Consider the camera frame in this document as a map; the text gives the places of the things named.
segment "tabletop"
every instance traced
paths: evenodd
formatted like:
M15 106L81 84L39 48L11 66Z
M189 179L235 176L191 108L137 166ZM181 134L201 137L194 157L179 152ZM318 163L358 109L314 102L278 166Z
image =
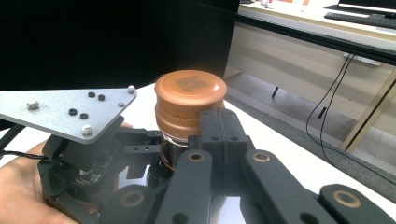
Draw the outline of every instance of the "tabletop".
M155 122L155 103L156 95L153 84L138 89L136 99L122 112L125 118L124 122L132 124L134 128L158 130ZM394 213L396 204L330 166L327 162L299 147L288 138L255 120L234 105L225 102L225 106L236 113L245 133L250 136L255 148L275 154L306 189L318 194L320 188L325 185L342 184L352 187L364 194L396 220L396 213ZM49 136L48 133L26 128L7 146L6 150L26 151L46 140ZM0 160L0 166L12 159L12 156L4 157ZM135 183L144 184L144 181L139 180ZM221 223L244 223L244 219L239 212L238 198L229 198L227 200L220 212L219 224Z
M380 49L396 50L396 30L324 18L327 12L355 16L362 16L361 14L340 12L323 5L296 6L280 1L273 2L268 8L264 8L258 1L240 5L238 13L306 32L342 38Z

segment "silver mounting plate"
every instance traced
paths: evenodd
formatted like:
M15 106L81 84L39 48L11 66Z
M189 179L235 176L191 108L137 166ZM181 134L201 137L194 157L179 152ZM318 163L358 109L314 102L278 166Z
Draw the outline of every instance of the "silver mounting plate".
M89 92L94 92L94 97L92 94L90 97ZM136 95L135 90L127 88L0 91L0 119L90 144L131 104Z

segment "black cable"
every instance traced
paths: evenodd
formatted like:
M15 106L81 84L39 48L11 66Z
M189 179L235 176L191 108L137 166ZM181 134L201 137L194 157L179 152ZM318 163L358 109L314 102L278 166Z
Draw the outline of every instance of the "black cable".
M0 152L3 151L6 146L20 133L25 126L20 124L14 124L8 132L0 139Z
M39 156L35 154L30 154L30 153L24 153L24 152L19 152L19 151L2 151L0 152L0 158L6 155L13 155L13 156L19 156L19 157L24 157L32 160L46 160L48 157L46 156Z
M350 55L348 55L347 58L346 58L346 62L347 62L347 60L349 60L349 62L346 64L346 68L344 69L344 73L343 73L343 75L341 75L340 81L338 82L337 86L335 87L334 91L332 92L332 98L330 99L330 102L329 102L329 104L327 105L327 109L326 109L326 112L325 112L324 117L323 117L322 125L321 125L321 127L320 127L320 146L321 146L321 148L322 148L322 152L323 152L324 156L326 157L326 159L328 160L328 162L329 162L332 166L334 166L334 164L332 164L332 162L329 160L329 158L327 158L327 155L326 155L326 152L325 152L324 146L323 146L323 138L322 138L322 135L323 135L323 128L324 128L324 122L326 121L327 112L329 112L330 106L332 105L332 100L333 100L333 98L334 98L334 95L335 95L335 93L337 92L338 87L340 86L341 82L343 81L343 79L344 79L344 77L345 77L345 75L346 75L347 69L348 69L350 63L352 62L352 60L353 60L353 58L354 58L354 55L352 55L352 57L351 57L350 59L349 59L349 56L350 56Z
M45 156L39 156L39 155L34 155L34 154L29 154L29 153L23 153L19 151L5 151L4 149L6 146L25 128L25 126L20 125L20 124L14 124L8 132L0 139L0 160L3 158L5 155L14 155L14 156L20 156L20 157L25 157L28 159L32 160L45 160L47 157Z
M309 120L311 119L312 115L314 114L315 110L317 110L317 108L318 108L318 107L320 106L320 104L324 101L324 99L326 99L327 95L328 95L329 92L332 90L332 87L334 86L334 84L335 84L335 82L337 81L337 79L341 76L341 73L343 72L344 67L347 65L347 61L348 61L349 57L350 57L350 54L348 54L348 56L346 57L346 60L344 61L344 64L343 64L343 66L341 67L341 70L340 70L340 72L338 73L337 77L335 78L334 82L332 83L332 85L330 86L330 88L327 90L326 94L324 94L323 98L319 101L319 103L318 103L318 104L315 106L315 108L312 110L311 114L308 116L308 119L307 119L307 121L306 121L306 123L305 123L305 131L306 131L306 133L308 134L308 136L309 136L312 140L314 140L314 141L315 141L316 143L318 143L318 144L320 144L320 143L319 143L316 139L314 139L314 138L311 136L311 134L309 134L309 131L308 131L308 122L309 122ZM326 155L326 153L324 152L324 150L323 150L323 155L324 155L324 157L326 158L327 162L328 162L329 164L331 164L332 166L334 166L334 165L332 164L332 162L329 160L329 158L327 158L327 155Z
M315 106L315 108L312 110L311 114L309 115L308 120L306 121L306 124L305 124L306 133L308 134L308 136L309 136L314 142L316 142L316 143L318 143L319 145L321 145L323 155L325 156L325 158L326 158L326 160L328 161L328 163L331 164L333 167L335 167L335 165L334 165L334 164L329 160L329 158L327 157L326 152L325 152L325 150L324 150L325 147L326 147L327 149L330 149L330 150L332 150L332 151L334 151L334 152L337 152L337 153L339 153L339 154L341 154L341 155L343 155L343 156L345 156L345 157L348 157L350 160L356 162L356 163L359 164L360 166L362 166L362 167L366 168L367 170L373 172L374 174L376 174L376 175L378 175L378 176L384 178L384 179L387 180L389 183L391 183L391 184L393 184L393 185L396 185L395 182L393 182L393 181L391 181L390 179L386 178L385 176L381 175L380 173L378 173L377 171L373 170L372 168L370 168L370 167L364 165L364 164L361 163L360 161L355 160L354 158L350 157L349 155L345 154L344 152L340 152L340 151L337 150L337 149L334 149L334 148L327 147L327 146L324 146L324 145L323 145L322 133L323 133L323 128L324 128L324 122L325 122L325 119L326 119L326 116L327 116L327 112L329 111L330 106L331 106L331 104L332 104L332 99L333 99L333 97L334 97L334 95L335 95L335 92L337 91L339 85L341 84L341 81L343 80L343 78L344 78L344 76L345 76L345 74L346 74L346 72L347 72L347 68L349 67L351 61L352 61L353 58L354 58L354 55L353 55L352 58L350 58L349 62L347 63L347 61L348 61L348 59L349 59L349 56L350 56L350 55L347 56L347 58L346 58L346 60L345 60L345 62L344 62L344 64L343 64L343 66L342 66L342 68L341 68L341 70L340 70L340 73L338 74L337 78L334 80L334 82L333 82L332 85L330 86L329 90L326 92L326 94L323 96L323 98L322 98L322 99L320 100L320 102ZM321 128L320 128L320 142L318 142L318 141L309 133L309 131L308 131L308 122L309 122L309 120L311 119L311 117L312 117L313 113L315 112L315 110L319 107L319 105L321 104L321 102L323 102L323 100L324 100L324 99L326 98L326 96L329 94L330 90L332 89L332 86L334 85L334 83L336 82L336 80L340 77L340 75L341 75L341 73L342 73L343 70L344 70L344 73L343 73L343 75L342 75L342 77L341 77L339 83L337 84L337 86L336 86L334 92L332 93L332 99L330 100L330 102L329 102L329 104L328 104L328 107L327 107L327 110L326 110L326 113L325 113L325 115L324 115L324 117L323 117L322 125L321 125Z

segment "desk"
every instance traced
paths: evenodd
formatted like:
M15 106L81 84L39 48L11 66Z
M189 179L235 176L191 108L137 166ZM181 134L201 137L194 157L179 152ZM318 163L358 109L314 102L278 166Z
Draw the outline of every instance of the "desk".
M133 124L135 128L145 128L147 130L158 129L154 116L156 96L153 87L153 85L149 85L137 90L137 98L122 113L125 117L125 122ZM246 134L251 137L255 147L257 149L268 150L279 157L305 188L319 193L320 188L324 185L339 183L350 186L378 204L378 206L396 220L396 214L394 213L396 211L396 204L391 203L348 175L333 168L328 163L297 146L286 137L258 122L235 106L227 102L225 102L225 105L237 114ZM6 149L26 151L49 136L48 133L26 128ZM227 200L224 208L221 210L219 224L244 223L241 214L235 212L238 210L238 202L237 198Z
M351 40L380 49L396 50L396 30L324 19L327 12L337 11L323 7L298 6L279 1L274 1L269 8L264 8L260 2L240 5L238 11L241 15L298 30Z
M238 13L279 26L328 35L367 46L396 50L396 30L324 19L329 9L296 7L275 1L264 8L256 2L241 5ZM343 52L237 23L225 77L246 72L317 103L330 88L345 60ZM395 66L353 61L332 103L332 109L356 120L343 144L354 149L372 125L396 135Z

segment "hand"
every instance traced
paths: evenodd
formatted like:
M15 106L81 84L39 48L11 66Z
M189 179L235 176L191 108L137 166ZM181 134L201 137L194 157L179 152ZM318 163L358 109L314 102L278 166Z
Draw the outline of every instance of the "hand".
M133 128L123 123L121 127ZM43 142L28 151L42 155ZM24 157L0 168L0 224L77 224L76 221L46 205L37 164Z

